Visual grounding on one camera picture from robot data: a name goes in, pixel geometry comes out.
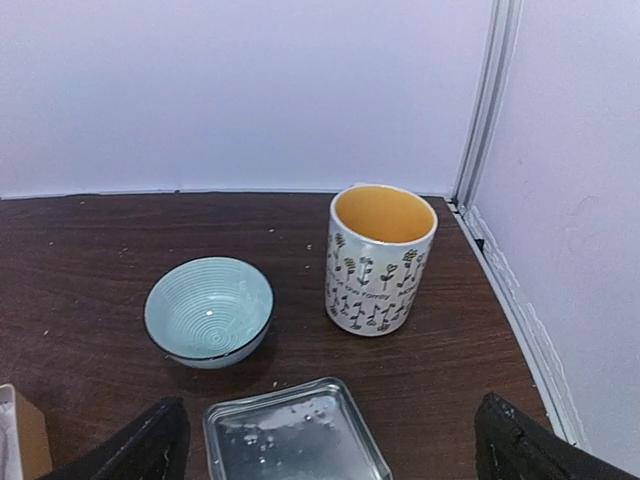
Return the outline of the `tan tin box paper cups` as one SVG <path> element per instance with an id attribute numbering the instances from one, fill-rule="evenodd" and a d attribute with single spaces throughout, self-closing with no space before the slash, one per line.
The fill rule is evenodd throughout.
<path id="1" fill-rule="evenodd" d="M 39 479 L 52 470 L 44 414 L 12 384 L 2 384 L 1 478 Z"/>

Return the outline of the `white floral mug yellow inside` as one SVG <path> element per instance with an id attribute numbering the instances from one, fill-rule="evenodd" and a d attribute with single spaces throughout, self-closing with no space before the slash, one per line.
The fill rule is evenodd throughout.
<path id="1" fill-rule="evenodd" d="M 345 331 L 380 337 L 407 320 L 438 217 L 422 197 L 376 184 L 338 193 L 329 208 L 325 310 Z"/>

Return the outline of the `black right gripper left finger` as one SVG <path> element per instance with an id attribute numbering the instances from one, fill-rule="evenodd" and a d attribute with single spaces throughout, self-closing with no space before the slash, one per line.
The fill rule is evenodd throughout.
<path id="1" fill-rule="evenodd" d="M 49 479 L 183 479 L 191 426 L 183 399 L 168 396 Z"/>

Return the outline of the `bear print tin lid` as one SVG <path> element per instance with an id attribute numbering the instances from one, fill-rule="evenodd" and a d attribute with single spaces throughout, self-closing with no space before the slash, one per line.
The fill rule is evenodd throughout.
<path id="1" fill-rule="evenodd" d="M 324 377 L 204 413 L 212 479 L 391 479 L 343 381 Z"/>

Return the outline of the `right rear aluminium corner post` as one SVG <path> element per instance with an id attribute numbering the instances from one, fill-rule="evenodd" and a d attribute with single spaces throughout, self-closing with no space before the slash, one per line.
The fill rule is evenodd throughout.
<path id="1" fill-rule="evenodd" d="M 507 81 L 522 1 L 492 2 L 484 59 L 470 129 L 451 202 L 461 215 L 473 203 L 489 152 Z"/>

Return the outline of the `right side aluminium base rail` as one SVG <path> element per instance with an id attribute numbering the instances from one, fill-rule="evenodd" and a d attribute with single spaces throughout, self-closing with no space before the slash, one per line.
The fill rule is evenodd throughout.
<path id="1" fill-rule="evenodd" d="M 563 364 L 546 327 L 524 294 L 521 283 L 475 206 L 448 201 L 472 251 L 494 290 L 516 336 L 555 434 L 590 453 L 591 444 L 579 417 Z"/>

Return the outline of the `light blue ceramic bowl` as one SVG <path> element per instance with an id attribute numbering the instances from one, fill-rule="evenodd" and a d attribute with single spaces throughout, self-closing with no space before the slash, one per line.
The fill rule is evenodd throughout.
<path id="1" fill-rule="evenodd" d="M 230 257 L 204 257 L 162 276 L 144 305 L 151 341 L 172 360 L 196 369 L 234 365 L 266 337 L 274 294 L 253 265 Z"/>

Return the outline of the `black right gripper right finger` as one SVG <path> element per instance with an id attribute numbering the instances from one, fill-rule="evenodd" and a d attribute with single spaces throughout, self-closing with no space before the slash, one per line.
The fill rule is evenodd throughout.
<path id="1" fill-rule="evenodd" d="M 479 479 L 636 479 L 557 437 L 493 392 L 475 414 L 474 433 Z"/>

